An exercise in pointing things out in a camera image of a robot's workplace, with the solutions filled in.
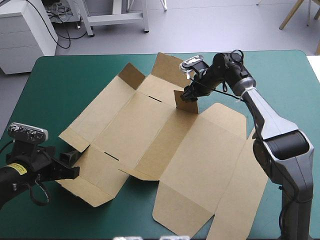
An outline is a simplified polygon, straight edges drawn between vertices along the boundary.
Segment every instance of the yellow label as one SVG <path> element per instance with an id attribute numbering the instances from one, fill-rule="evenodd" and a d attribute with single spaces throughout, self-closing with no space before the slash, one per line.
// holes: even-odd
<path id="1" fill-rule="evenodd" d="M 18 164 L 18 163 L 11 163 L 9 165 L 7 165 L 6 167 L 10 167 L 10 168 L 13 168 L 14 170 L 16 170 L 20 175 L 23 175 L 23 174 L 26 174 L 27 173 L 27 169 Z"/>

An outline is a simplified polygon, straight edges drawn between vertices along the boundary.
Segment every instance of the white desk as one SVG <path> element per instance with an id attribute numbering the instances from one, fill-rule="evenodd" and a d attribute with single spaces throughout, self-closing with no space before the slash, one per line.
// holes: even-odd
<path id="1" fill-rule="evenodd" d="M 307 56 L 310 65 L 320 82 L 320 56 Z"/>

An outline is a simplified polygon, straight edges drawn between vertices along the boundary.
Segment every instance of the white cabinet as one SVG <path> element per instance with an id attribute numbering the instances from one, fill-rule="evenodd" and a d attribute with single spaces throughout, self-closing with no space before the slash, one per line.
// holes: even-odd
<path id="1" fill-rule="evenodd" d="M 39 10 L 52 36 L 58 36 L 41 0 L 30 0 Z M 5 74 L 31 72 L 42 56 L 54 56 L 57 44 L 37 11 L 25 0 L 0 7 L 0 68 Z"/>

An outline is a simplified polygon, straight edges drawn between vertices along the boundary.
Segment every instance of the white cable tie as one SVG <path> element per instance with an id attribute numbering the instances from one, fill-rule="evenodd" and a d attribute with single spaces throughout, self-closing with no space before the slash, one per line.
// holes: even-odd
<path id="1" fill-rule="evenodd" d="M 252 89 L 256 89 L 254 86 L 251 86 L 251 87 L 248 87 L 247 89 L 245 89 L 242 93 L 241 93 L 241 96 L 239 97 L 239 99 L 237 100 L 237 101 L 235 101 L 236 103 L 239 103 L 239 102 L 241 102 L 241 100 L 243 100 L 243 95 L 246 93 L 246 92 L 248 92 L 248 91 L 250 91 L 250 90 L 252 90 Z"/>

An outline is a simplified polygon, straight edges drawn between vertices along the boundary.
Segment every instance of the cardboard panel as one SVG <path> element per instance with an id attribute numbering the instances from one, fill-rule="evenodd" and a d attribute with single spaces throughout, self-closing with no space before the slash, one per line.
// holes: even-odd
<path id="1" fill-rule="evenodd" d="M 247 139 L 246 117 L 221 103 L 213 104 L 201 113 L 201 117 L 245 140 Z"/>
<path id="2" fill-rule="evenodd" d="M 68 127 L 62 133 L 60 133 L 59 138 L 63 139 L 69 145 L 77 149 L 79 152 L 83 152 L 89 145 L 90 142 L 85 140 L 81 135 Z"/>
<path id="3" fill-rule="evenodd" d="M 183 91 L 174 91 L 174 100 L 177 109 L 181 109 L 190 113 L 198 114 L 198 104 L 196 101 L 184 102 L 181 99 L 181 94 Z"/>
<path id="4" fill-rule="evenodd" d="M 149 176 L 145 173 L 142 173 L 138 170 L 135 170 L 135 169 L 129 169 L 125 166 L 120 166 L 119 167 L 119 170 L 126 173 L 126 174 L 129 174 L 137 179 L 140 179 L 140 180 L 144 180 L 144 181 L 157 181 L 158 179 L 155 179 L 154 177 L 152 176 Z"/>
<path id="5" fill-rule="evenodd" d="M 159 180 L 197 117 L 176 109 L 135 169 Z"/>
<path id="6" fill-rule="evenodd" d="M 232 179 L 223 194 L 207 240 L 247 239 L 268 177 L 252 150 L 253 132 L 238 158 Z"/>
<path id="7" fill-rule="evenodd" d="M 244 139 L 199 116 L 160 181 L 214 213 L 244 144 Z"/>
<path id="8" fill-rule="evenodd" d="M 182 62 L 183 60 L 177 57 L 159 52 L 151 74 L 184 88 L 190 84 L 190 80 L 187 80 L 186 74 L 179 70 L 179 65 Z"/>
<path id="9" fill-rule="evenodd" d="M 102 191 L 97 186 L 78 176 L 76 179 L 65 179 L 57 181 L 62 187 L 74 195 L 82 198 L 93 207 L 98 207 L 114 197 Z"/>
<path id="10" fill-rule="evenodd" d="M 160 182 L 152 216 L 180 236 L 194 236 L 212 213 Z"/>
<path id="11" fill-rule="evenodd" d="M 91 143 L 106 128 L 135 92 L 132 87 L 116 76 L 73 121 L 69 128 Z M 62 132 L 59 137 L 69 143 L 71 139 L 67 138 L 66 135 L 66 133 Z M 82 152 L 83 148 L 77 148 L 77 140 L 75 138 L 72 140 L 72 146 Z"/>
<path id="12" fill-rule="evenodd" d="M 138 69 L 136 69 L 136 67 L 133 66 L 130 62 L 124 67 L 124 69 L 118 74 L 118 76 L 135 90 L 137 90 L 139 85 L 145 79 L 145 75 L 143 75 Z"/>
<path id="13" fill-rule="evenodd" d="M 76 162 L 80 167 L 80 176 L 99 189 L 115 197 L 128 178 L 128 174 L 119 171 L 119 161 L 91 145 Z"/>
<path id="14" fill-rule="evenodd" d="M 137 89 L 140 93 L 147 96 L 152 96 L 163 103 L 169 104 L 173 107 L 176 106 L 174 90 L 182 91 L 183 88 L 165 81 L 159 77 L 149 75 L 145 78 L 143 83 Z"/>
<path id="15" fill-rule="evenodd" d="M 137 92 L 93 144 L 134 169 L 173 111 Z"/>

